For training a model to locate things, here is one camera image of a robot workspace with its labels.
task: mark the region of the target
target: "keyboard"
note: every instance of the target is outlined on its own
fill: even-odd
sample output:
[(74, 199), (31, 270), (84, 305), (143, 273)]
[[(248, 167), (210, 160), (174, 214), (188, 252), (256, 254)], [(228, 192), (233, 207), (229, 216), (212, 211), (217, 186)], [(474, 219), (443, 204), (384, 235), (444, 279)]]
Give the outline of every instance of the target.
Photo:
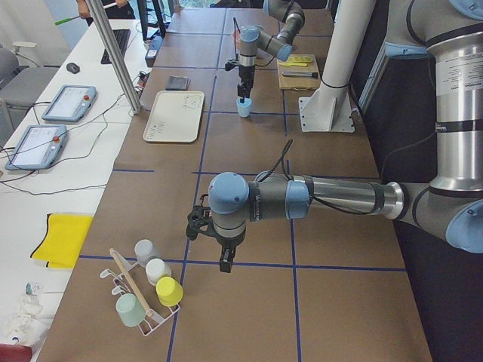
[[(124, 56), (124, 54), (126, 53), (126, 49), (128, 49), (129, 36), (131, 35), (131, 31), (129, 29), (114, 29), (113, 32), (115, 40), (118, 42), (119, 49), (121, 49), (121, 54), (122, 56)], [(104, 54), (100, 60), (100, 63), (111, 63), (111, 59), (109, 59), (109, 55), (106, 49), (104, 49)]]

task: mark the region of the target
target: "hand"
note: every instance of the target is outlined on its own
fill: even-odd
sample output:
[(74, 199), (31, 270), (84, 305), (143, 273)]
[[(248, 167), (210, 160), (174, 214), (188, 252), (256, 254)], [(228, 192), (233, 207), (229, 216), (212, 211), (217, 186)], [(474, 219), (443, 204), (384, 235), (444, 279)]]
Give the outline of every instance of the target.
[(118, 8), (122, 8), (128, 4), (128, 0), (115, 0), (115, 3), (118, 5)]
[(86, 19), (91, 17), (91, 12), (89, 11), (89, 7), (86, 2), (79, 1), (77, 2), (78, 14), (82, 19)]

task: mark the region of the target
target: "gray chair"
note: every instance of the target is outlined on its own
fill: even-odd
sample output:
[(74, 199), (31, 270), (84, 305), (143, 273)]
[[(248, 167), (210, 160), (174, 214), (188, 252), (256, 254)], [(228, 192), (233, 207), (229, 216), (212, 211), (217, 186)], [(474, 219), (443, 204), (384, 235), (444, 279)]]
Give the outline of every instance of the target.
[(57, 70), (20, 66), (17, 56), (0, 44), (0, 146), (5, 145)]

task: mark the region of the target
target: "white tray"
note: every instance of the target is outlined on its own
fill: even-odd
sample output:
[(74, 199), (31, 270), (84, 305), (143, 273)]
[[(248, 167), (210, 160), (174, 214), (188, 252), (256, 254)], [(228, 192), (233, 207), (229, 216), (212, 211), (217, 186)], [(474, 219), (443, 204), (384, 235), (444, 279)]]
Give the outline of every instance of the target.
[(146, 142), (191, 143), (198, 137), (205, 94), (190, 90), (161, 90), (156, 94), (148, 123)]

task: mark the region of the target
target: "yellow cup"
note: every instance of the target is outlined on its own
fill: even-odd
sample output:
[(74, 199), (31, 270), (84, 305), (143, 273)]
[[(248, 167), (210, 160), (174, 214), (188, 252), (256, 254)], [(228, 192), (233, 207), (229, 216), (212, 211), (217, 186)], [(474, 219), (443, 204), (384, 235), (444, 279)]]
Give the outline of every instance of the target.
[(172, 277), (163, 277), (156, 284), (156, 293), (162, 305), (172, 307), (183, 298), (183, 287)]

